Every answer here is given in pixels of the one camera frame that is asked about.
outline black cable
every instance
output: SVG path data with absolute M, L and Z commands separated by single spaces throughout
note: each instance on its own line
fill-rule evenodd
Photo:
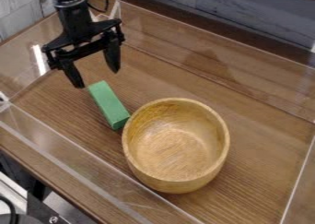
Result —
M 102 13 L 106 13 L 107 10 L 108 10 L 108 6 L 110 6 L 110 0 L 104 0 L 104 9 L 99 9 L 98 7 L 95 7 L 91 3 L 87 3 L 88 6 L 95 9 L 96 11 L 102 12 Z
M 3 201 L 8 205 L 8 208 L 10 208 L 10 212 L 11 212 L 10 224 L 18 224 L 15 206 L 12 205 L 11 201 L 4 196 L 0 196 L 0 201 Z

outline wooden table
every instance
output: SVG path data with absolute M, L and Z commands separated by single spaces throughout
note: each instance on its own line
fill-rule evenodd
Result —
M 103 55 L 91 55 L 76 63 L 87 85 L 106 80 L 131 112 L 166 97 L 199 100 L 220 113 L 231 134 L 228 160 L 218 178 L 191 194 L 159 195 L 204 223 L 279 223 L 314 143 L 315 69 L 136 6 L 122 4 L 122 18 L 127 35 L 122 70 L 114 75 Z M 11 70 L 15 65 L 36 66 L 28 47 L 46 43 L 59 32 L 58 19 L 51 17 L 12 40 L 10 48 L 2 47 L 0 58 Z M 0 87 L 7 92 L 22 87 L 10 73 L 3 79 Z M 0 148 L 96 220 L 136 223 L 94 189 L 111 181 L 111 174 L 98 167 L 99 159 L 134 175 L 123 155 L 122 132 L 110 129 L 87 91 L 74 88 L 55 71 L 14 103 L 88 151 L 84 156 L 84 150 L 71 150 L 47 135 L 35 136 L 42 149 L 63 159 L 90 183 L 6 129 L 0 129 Z M 294 199 L 294 215 L 286 223 L 315 221 L 313 180 L 301 191 L 303 198 Z M 163 216 L 156 211 L 151 219 L 162 223 Z

